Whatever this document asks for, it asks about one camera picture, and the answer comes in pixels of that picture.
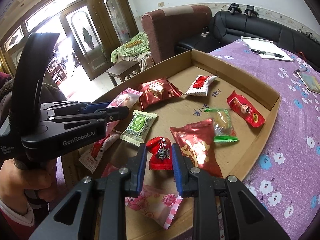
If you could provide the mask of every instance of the green blanket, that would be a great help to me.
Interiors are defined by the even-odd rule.
[[[130,43],[134,43],[135,41],[142,41],[141,44],[135,45],[131,48],[126,48],[125,45],[130,44]],[[146,33],[140,32],[138,33],[136,36],[134,36],[132,38],[131,41],[129,41],[126,44],[121,45],[119,48],[117,48],[114,52],[111,53],[111,61],[113,63],[117,62],[117,58],[118,56],[137,56],[140,55],[142,53],[145,53],[147,51],[150,50],[149,47],[149,40],[148,40],[148,36]]]

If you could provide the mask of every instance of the black pen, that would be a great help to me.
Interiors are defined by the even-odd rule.
[[[275,56],[275,57],[280,57],[284,58],[284,56],[277,54],[277,53],[271,53],[271,52],[266,52],[266,51],[261,51],[257,49],[252,49],[252,52],[258,53],[258,54],[265,54],[265,55],[270,55],[270,56]]]

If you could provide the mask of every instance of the cardboard tray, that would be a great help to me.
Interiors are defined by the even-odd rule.
[[[245,120],[231,111],[231,121],[239,142],[224,146],[215,144],[215,156],[221,167],[223,177],[233,174],[243,180],[268,140],[281,100],[278,92],[245,71],[203,52],[188,51],[137,74],[107,92],[97,102],[112,100],[127,87],[136,89],[140,83],[163,77],[167,77],[178,89],[186,92],[198,75],[217,75],[219,78],[210,85],[207,97],[183,95],[181,98],[174,98],[149,106],[146,112],[158,113],[158,118],[151,127],[146,141],[156,136],[164,136],[168,137],[173,143],[174,139],[169,129],[170,126],[182,127],[188,123],[211,118],[210,113],[204,113],[205,105],[215,108],[229,108],[226,99],[235,90],[238,94],[244,95],[266,119],[262,127],[252,128]],[[140,109],[139,104],[136,104],[133,109]],[[125,130],[133,117],[133,109],[129,117],[118,124],[117,130]],[[195,111],[198,111],[200,116],[194,114]],[[116,141],[104,154],[93,177],[99,178],[108,162],[116,167],[125,165],[129,156],[136,155],[137,149],[130,143],[121,140]],[[85,175],[91,175],[88,171],[84,173]],[[163,189],[168,193],[176,192],[172,171],[150,171],[147,165],[144,183]],[[127,239],[173,239],[190,229],[192,220],[192,198],[186,198],[182,201],[168,230],[162,229],[154,220],[127,208]]]

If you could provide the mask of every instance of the metal screw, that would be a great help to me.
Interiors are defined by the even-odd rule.
[[[193,173],[193,174],[197,174],[197,173],[200,172],[200,169],[199,169],[198,167],[193,167],[193,168],[190,169],[190,171],[191,171],[191,173]]]
[[[230,175],[230,176],[228,176],[228,180],[229,180],[230,182],[236,182],[238,179],[237,179],[236,176]]]
[[[85,176],[85,177],[82,179],[82,182],[83,182],[83,183],[89,183],[91,180],[92,180],[91,177]]]
[[[128,171],[129,170],[126,167],[119,169],[119,173],[121,173],[121,174],[126,174]]]

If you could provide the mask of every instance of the brown fabric sofa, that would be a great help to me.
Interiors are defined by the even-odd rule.
[[[212,13],[205,5],[177,6],[149,12],[142,17],[155,63],[175,56],[174,46],[183,38],[202,32]]]

